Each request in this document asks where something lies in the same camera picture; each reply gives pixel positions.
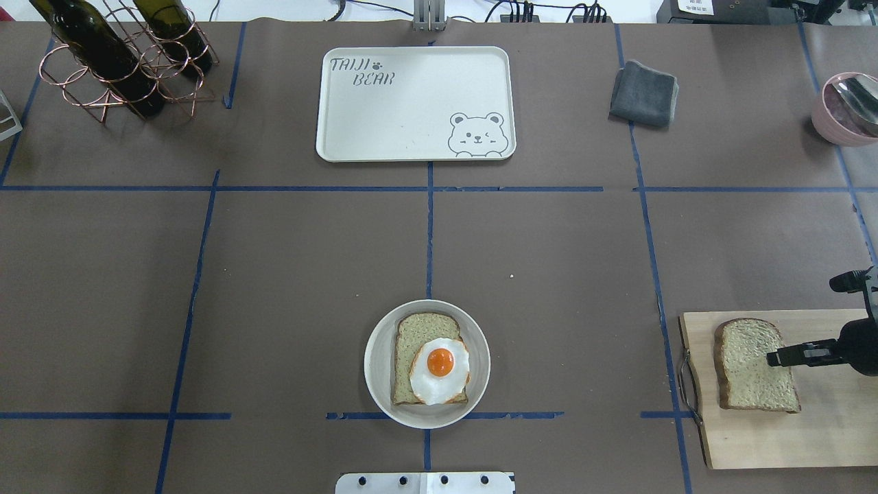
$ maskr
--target gray cloth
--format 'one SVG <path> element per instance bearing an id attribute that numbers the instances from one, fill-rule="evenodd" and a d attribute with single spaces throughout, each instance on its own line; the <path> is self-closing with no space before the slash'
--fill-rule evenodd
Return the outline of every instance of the gray cloth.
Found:
<path id="1" fill-rule="evenodd" d="M 676 77 L 629 60 L 615 76 L 609 112 L 637 123 L 667 127 L 673 122 L 678 90 Z"/>

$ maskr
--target bear face illustration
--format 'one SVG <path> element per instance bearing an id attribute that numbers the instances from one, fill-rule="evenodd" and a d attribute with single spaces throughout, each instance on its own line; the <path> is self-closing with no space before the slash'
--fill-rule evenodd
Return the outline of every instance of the bear face illustration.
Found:
<path id="1" fill-rule="evenodd" d="M 500 156 L 509 146 L 503 134 L 503 117 L 491 112 L 484 117 L 467 117 L 463 113 L 451 115 L 451 137 L 448 147 L 457 156 Z"/>

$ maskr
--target white floor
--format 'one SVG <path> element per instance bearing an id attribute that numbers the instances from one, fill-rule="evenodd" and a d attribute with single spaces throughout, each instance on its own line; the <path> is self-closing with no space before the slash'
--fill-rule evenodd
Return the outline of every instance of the white floor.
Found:
<path id="1" fill-rule="evenodd" d="M 106 11 L 100 3 L 104 0 L 91 0 L 99 10 Z M 105 0 L 114 5 L 118 0 Z M 390 5 L 403 11 L 411 12 L 413 0 L 371 0 L 377 4 Z M 536 0 L 544 5 L 575 5 L 575 0 Z M 197 20 L 207 20 L 216 0 L 184 0 L 184 4 L 195 12 Z M 488 11 L 495 4 L 494 0 L 446 0 L 447 16 L 466 16 L 478 22 L 485 21 Z M 656 10 L 661 0 L 604 0 L 601 6 L 608 15 L 619 23 L 654 23 Z M 27 0 L 0 0 L 3 7 L 16 20 L 41 20 L 41 17 Z M 215 20 L 241 21 L 253 18 L 269 17 L 282 20 L 317 21 L 332 17 L 338 11 L 338 0 L 219 0 L 219 7 L 214 14 Z M 508 5 L 497 8 L 491 16 L 493 22 L 500 20 L 501 13 L 508 13 Z M 542 22 L 564 22 L 569 9 L 553 9 L 536 7 L 534 13 Z M 348 2 L 345 12 L 339 20 L 372 21 L 395 18 L 408 18 L 404 14 L 388 11 L 377 7 Z M 850 11 L 845 6 L 842 12 L 832 17 L 834 25 L 872 25 L 870 17 L 863 12 Z"/>

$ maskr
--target egg yolk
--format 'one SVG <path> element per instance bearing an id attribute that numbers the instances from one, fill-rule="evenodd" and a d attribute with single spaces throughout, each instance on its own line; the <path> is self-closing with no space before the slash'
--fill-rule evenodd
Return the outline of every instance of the egg yolk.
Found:
<path id="1" fill-rule="evenodd" d="M 443 377 L 454 367 L 454 355 L 446 348 L 436 348 L 427 356 L 427 369 L 436 377 Z"/>

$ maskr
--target pink bowl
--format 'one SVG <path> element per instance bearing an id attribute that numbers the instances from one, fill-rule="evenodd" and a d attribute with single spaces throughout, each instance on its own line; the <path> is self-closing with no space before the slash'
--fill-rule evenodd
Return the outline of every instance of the pink bowl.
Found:
<path id="1" fill-rule="evenodd" d="M 842 72 L 830 77 L 820 89 L 820 94 L 814 99 L 814 106 L 811 109 L 811 122 L 817 132 L 825 140 L 839 146 L 865 146 L 878 142 L 878 137 L 863 134 L 853 124 L 843 107 L 844 102 L 835 88 L 832 87 L 832 83 L 858 74 L 860 72 Z M 868 74 L 866 76 L 878 81 Z"/>

